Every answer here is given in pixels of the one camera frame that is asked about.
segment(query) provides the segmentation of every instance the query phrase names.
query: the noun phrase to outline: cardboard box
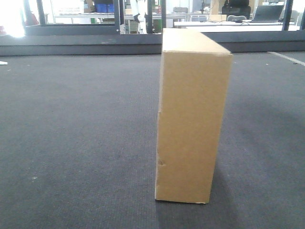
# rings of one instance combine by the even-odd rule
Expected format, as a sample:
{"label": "cardboard box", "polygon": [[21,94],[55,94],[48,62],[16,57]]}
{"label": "cardboard box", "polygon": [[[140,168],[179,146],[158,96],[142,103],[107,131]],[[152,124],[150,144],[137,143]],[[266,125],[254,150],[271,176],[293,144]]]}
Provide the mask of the cardboard box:
{"label": "cardboard box", "polygon": [[164,29],[156,200],[209,202],[231,63],[203,34]]}
{"label": "cardboard box", "polygon": [[92,0],[85,0],[84,13],[95,12],[95,7]]}

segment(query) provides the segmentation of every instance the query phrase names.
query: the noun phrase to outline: chair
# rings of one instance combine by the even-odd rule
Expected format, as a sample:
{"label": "chair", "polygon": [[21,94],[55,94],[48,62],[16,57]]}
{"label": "chair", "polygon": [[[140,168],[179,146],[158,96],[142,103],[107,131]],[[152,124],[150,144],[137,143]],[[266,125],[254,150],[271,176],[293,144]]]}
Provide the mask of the chair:
{"label": "chair", "polygon": [[249,6],[249,0],[231,0],[225,1],[222,7],[222,14],[245,16],[246,19],[250,19],[251,7]]}
{"label": "chair", "polygon": [[297,26],[301,26],[303,14],[304,14],[304,13],[300,13],[300,14],[299,14],[299,17],[298,17],[298,19],[297,19],[297,24],[296,24]]}
{"label": "chair", "polygon": [[[284,13],[285,10],[282,11],[281,16],[280,16],[280,20],[284,19]],[[290,17],[290,22],[294,22],[296,24],[297,20],[299,17],[299,12],[297,10],[292,10],[291,11],[291,17]]]}
{"label": "chair", "polygon": [[235,16],[235,15],[229,15],[227,17],[227,21],[242,21],[242,20],[246,20],[246,16],[242,15],[242,16]]}

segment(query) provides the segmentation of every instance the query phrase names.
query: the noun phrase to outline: white desk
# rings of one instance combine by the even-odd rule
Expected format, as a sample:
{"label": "white desk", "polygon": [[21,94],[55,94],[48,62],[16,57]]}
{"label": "white desk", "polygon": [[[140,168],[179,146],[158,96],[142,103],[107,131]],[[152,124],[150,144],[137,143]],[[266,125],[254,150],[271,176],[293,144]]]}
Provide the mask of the white desk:
{"label": "white desk", "polygon": [[[79,14],[57,14],[54,15],[55,20],[57,18],[70,18],[71,23],[73,24],[73,18],[100,18],[100,19],[114,19],[114,13],[79,13]],[[161,14],[153,14],[152,19],[153,20],[159,20],[161,19]],[[133,20],[132,15],[125,15],[125,20]],[[166,15],[166,19],[182,19],[187,20],[188,15],[186,13],[180,14],[180,13],[171,13]]]}
{"label": "white desk", "polygon": [[250,23],[250,22],[243,22],[243,23],[236,23],[232,21],[223,21],[223,22],[212,22],[212,21],[177,21],[174,23],[176,28],[186,28],[191,26],[196,27],[209,27],[209,26],[236,26],[236,27],[260,27],[260,26],[275,26],[275,25],[283,25],[281,22],[273,22],[273,23]]}
{"label": "white desk", "polygon": [[[198,32],[243,32],[243,31],[281,31],[282,25],[261,25],[261,26],[187,26],[187,29]],[[300,27],[290,25],[289,31],[296,31]]]}

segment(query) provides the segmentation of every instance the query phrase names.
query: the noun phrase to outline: floor marking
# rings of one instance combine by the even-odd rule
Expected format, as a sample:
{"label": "floor marking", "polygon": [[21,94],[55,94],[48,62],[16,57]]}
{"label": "floor marking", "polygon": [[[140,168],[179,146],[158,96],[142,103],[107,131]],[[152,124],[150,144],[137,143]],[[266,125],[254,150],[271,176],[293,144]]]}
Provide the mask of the floor marking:
{"label": "floor marking", "polygon": [[292,61],[294,63],[298,63],[298,64],[300,64],[300,65],[305,67],[305,62],[299,61],[299,60],[297,60],[295,58],[292,58],[292,57],[289,57],[289,56],[285,56],[285,55],[279,54],[277,52],[268,52],[268,53],[276,55],[276,56],[279,56],[279,57],[282,57],[282,58],[284,58],[286,60],[289,60],[289,61]]}

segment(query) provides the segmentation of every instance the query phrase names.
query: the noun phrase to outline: blue bin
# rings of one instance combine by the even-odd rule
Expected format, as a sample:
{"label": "blue bin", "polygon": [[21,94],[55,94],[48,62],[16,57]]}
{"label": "blue bin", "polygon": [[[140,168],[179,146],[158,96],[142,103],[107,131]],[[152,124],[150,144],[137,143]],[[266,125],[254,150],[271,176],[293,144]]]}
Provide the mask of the blue bin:
{"label": "blue bin", "polygon": [[95,11],[97,13],[114,13],[113,4],[96,4]]}

